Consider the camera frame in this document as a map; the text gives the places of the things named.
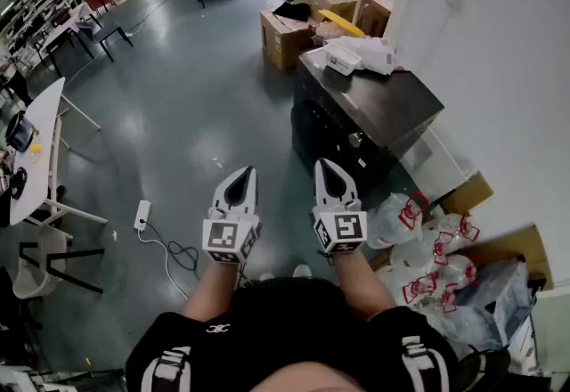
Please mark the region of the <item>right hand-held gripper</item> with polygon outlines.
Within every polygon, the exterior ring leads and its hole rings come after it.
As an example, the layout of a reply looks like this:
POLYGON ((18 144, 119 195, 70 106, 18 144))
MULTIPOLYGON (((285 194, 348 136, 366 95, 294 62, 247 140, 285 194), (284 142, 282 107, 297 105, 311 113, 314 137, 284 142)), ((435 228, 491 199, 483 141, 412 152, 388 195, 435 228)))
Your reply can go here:
POLYGON ((313 231, 323 253, 351 253, 366 242, 367 215, 354 179, 340 165, 329 159, 315 162, 314 195, 313 231), (345 204, 330 205, 334 200, 345 204))

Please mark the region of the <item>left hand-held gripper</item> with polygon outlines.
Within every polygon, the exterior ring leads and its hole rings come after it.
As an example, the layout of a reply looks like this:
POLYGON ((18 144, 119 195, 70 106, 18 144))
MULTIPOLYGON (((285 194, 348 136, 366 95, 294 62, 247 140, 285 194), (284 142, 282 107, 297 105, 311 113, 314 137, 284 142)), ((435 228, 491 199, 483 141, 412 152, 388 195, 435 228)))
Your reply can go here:
POLYGON ((222 264, 245 265, 261 231, 257 207, 257 171, 243 167, 217 187, 213 208, 203 221, 202 249, 222 264))

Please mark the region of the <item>person's left forearm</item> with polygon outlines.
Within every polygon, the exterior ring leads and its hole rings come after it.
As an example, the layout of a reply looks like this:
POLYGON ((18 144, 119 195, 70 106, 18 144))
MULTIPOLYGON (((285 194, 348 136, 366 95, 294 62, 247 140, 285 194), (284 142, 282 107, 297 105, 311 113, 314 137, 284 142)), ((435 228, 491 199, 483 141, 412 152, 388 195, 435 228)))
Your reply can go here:
POLYGON ((207 322, 226 313, 238 281, 239 264, 212 262, 183 307, 182 315, 207 322))

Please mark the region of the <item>person's right forearm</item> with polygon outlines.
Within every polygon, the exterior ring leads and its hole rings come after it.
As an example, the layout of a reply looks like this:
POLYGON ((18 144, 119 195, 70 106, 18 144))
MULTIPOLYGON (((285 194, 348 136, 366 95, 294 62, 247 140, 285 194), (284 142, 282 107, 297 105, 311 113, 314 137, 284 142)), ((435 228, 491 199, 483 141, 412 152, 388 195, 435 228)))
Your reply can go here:
POLYGON ((347 304, 364 320, 396 307, 395 300, 358 249, 334 255, 340 289, 347 304))

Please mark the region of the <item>black drawer cabinet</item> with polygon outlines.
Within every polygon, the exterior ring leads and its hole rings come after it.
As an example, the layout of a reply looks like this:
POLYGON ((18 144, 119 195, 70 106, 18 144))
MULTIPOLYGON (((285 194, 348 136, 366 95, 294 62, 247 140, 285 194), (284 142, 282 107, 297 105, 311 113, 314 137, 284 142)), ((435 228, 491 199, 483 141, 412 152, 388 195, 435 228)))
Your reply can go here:
POLYGON ((323 49, 302 53, 304 60, 324 70, 330 98, 322 104, 293 103, 292 145, 308 171, 319 158, 340 165, 361 195, 375 192, 393 167, 444 105, 411 71, 397 69, 390 76, 356 70, 343 76, 326 64, 323 49), (348 135, 362 132, 355 149, 348 135))

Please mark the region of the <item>white power strip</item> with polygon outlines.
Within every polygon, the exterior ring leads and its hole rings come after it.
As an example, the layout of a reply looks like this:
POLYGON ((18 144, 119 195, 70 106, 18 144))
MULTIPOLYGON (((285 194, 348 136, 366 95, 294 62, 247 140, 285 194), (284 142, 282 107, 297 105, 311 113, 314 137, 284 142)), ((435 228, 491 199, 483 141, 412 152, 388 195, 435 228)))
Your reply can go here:
POLYGON ((151 211, 151 203, 148 200, 140 200, 134 220, 134 229, 143 232, 146 228, 149 214, 151 211))

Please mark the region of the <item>pile of clear plastic bags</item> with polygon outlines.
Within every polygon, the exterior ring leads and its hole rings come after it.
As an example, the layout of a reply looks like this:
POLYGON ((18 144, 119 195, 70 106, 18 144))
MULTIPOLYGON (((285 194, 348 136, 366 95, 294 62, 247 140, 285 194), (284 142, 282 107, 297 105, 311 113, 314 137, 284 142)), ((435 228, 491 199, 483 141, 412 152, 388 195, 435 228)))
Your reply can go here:
POLYGON ((368 246, 385 249, 388 265, 379 276, 398 306, 449 314, 456 292, 476 282, 476 266, 458 250, 474 244, 480 229, 466 214, 423 221, 423 194, 392 193, 368 211, 368 246))

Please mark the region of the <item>white foam board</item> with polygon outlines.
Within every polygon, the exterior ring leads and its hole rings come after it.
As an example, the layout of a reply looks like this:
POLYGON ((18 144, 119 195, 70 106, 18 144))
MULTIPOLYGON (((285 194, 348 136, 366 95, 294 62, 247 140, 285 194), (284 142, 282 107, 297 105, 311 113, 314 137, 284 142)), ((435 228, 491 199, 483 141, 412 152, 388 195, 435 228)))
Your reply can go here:
POLYGON ((478 171, 465 150, 434 125, 404 153, 400 163, 430 202, 456 190, 478 171))

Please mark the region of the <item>white plastic lidded container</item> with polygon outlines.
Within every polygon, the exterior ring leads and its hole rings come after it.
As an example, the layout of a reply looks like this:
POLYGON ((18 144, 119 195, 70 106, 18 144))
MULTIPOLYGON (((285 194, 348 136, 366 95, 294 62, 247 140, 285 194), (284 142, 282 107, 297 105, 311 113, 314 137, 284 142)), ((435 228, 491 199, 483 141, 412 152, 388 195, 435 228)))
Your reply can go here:
POLYGON ((323 50, 327 66, 343 76, 350 76, 355 70, 363 69, 362 58, 342 45, 328 43, 323 50))

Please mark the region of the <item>small cardboard piece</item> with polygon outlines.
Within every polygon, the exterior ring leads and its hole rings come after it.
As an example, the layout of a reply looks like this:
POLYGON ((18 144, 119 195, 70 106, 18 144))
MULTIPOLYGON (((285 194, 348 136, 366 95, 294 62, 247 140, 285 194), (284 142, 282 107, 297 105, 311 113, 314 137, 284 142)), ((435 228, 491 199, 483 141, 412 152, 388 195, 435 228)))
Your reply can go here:
POLYGON ((492 197, 494 191, 481 172, 477 171, 467 182, 458 186, 440 202, 444 213, 465 215, 485 200, 492 197))

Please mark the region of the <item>white and pink plastic bag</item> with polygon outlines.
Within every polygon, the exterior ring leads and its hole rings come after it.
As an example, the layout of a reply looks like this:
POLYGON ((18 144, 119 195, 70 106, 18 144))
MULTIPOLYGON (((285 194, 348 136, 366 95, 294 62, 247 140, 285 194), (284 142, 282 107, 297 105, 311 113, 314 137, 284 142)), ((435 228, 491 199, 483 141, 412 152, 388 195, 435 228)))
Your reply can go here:
POLYGON ((396 68, 395 51, 386 38, 340 37, 328 41, 344 46, 362 58, 363 69, 390 76, 396 68))

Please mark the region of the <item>person's black clothing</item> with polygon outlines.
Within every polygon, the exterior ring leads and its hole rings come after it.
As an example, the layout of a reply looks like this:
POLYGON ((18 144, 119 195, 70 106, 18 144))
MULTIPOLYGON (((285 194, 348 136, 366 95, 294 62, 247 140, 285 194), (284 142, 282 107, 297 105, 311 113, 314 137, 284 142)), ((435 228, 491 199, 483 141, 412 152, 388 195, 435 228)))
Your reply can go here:
POLYGON ((358 318, 340 288, 276 278, 237 290, 206 322, 164 313, 126 361, 128 392, 250 392, 278 370, 318 363, 365 392, 452 392, 458 359, 405 306, 358 318))

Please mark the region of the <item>clear crumpled plastic bag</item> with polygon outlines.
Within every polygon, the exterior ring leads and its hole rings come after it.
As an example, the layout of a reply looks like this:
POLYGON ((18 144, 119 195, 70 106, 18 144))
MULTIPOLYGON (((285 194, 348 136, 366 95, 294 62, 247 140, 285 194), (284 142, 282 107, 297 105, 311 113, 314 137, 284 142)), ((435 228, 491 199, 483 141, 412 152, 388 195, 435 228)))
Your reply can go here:
POLYGON ((340 37, 350 37, 350 33, 332 21, 323 21, 312 28, 314 46, 324 46, 328 41, 340 37))

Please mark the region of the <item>dark brown cardboard box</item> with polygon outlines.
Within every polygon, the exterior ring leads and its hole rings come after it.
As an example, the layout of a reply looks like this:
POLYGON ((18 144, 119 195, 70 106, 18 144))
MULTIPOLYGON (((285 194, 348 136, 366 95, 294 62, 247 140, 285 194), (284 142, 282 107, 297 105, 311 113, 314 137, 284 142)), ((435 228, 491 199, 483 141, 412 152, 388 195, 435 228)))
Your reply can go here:
POLYGON ((369 37, 383 37, 391 12, 379 0, 361 0, 357 27, 369 37))

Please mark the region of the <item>large flat cardboard sheet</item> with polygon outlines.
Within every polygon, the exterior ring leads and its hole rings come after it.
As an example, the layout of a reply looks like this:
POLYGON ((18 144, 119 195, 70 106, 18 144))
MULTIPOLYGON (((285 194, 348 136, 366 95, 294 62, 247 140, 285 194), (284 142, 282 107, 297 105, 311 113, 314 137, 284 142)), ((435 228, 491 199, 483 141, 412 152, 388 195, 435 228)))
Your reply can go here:
POLYGON ((531 280, 543 280, 544 290, 554 288, 542 237, 535 225, 492 241, 475 243, 468 248, 460 249, 458 254, 474 259, 477 265, 523 258, 531 280))

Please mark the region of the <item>white table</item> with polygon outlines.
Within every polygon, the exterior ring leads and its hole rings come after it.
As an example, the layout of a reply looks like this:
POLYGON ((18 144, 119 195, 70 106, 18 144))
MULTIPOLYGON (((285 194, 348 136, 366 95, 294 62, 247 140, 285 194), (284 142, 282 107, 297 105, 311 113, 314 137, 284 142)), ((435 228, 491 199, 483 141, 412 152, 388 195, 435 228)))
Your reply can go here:
POLYGON ((64 78, 49 85, 26 109, 24 118, 34 127, 31 145, 24 152, 16 152, 14 165, 27 173, 21 196, 11 201, 10 225, 28 220, 34 225, 50 226, 52 222, 71 214, 99 224, 107 219, 73 208, 57 201, 58 159, 61 139, 62 115, 60 103, 80 112, 74 103, 63 95, 64 78))

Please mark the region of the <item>dark blue chair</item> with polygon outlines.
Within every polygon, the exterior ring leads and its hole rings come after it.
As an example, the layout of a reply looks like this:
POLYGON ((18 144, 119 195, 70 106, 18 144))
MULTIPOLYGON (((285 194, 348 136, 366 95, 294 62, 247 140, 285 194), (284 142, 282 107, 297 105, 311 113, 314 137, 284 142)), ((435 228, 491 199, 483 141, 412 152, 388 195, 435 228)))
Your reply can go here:
POLYGON ((79 31, 83 33, 90 41, 101 47, 101 49, 105 52, 111 61, 114 61, 114 59, 111 56, 107 46, 104 44, 104 41, 108 37, 115 33, 118 33, 126 42, 133 46, 133 43, 131 42, 129 36, 117 23, 101 26, 95 21, 77 21, 76 25, 79 31))

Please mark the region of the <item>black headphones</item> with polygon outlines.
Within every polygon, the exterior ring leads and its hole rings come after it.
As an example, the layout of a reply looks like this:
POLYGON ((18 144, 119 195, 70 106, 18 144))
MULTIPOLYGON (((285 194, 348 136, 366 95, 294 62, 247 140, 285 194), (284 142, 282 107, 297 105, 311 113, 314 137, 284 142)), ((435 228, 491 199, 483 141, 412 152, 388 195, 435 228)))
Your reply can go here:
POLYGON ((28 181, 28 173, 24 167, 18 167, 12 174, 10 192, 14 200, 18 200, 25 189, 28 181))

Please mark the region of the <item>dark round container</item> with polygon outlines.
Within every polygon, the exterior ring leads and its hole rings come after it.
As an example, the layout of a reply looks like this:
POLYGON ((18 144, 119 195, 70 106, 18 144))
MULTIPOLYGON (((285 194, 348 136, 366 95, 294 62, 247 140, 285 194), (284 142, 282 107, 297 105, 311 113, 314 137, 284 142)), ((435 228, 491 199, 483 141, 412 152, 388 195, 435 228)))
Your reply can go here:
POLYGON ((33 140, 34 130, 32 123, 25 117, 25 112, 20 110, 8 123, 5 140, 14 150, 25 152, 33 140))

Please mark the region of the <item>black round stand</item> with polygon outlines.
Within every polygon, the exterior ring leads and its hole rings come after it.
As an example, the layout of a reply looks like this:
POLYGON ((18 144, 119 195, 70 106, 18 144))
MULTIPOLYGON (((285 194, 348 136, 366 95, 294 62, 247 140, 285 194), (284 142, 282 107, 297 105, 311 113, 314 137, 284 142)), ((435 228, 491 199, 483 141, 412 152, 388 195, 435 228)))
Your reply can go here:
POLYGON ((452 392, 493 392, 508 372, 510 361, 506 348, 467 355, 459 362, 452 392))

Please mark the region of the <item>white chair with black frame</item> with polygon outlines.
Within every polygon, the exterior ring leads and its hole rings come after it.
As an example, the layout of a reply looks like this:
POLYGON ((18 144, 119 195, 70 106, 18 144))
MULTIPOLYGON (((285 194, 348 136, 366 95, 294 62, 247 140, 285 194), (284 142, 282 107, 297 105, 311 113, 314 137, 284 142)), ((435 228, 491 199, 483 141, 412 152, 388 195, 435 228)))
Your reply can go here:
POLYGON ((18 273, 12 292, 19 300, 42 298, 52 293, 59 282, 67 282, 81 289, 102 295, 103 289, 79 280, 67 273, 67 260, 102 256, 104 249, 69 251, 71 240, 63 233, 42 229, 35 241, 19 245, 18 273))

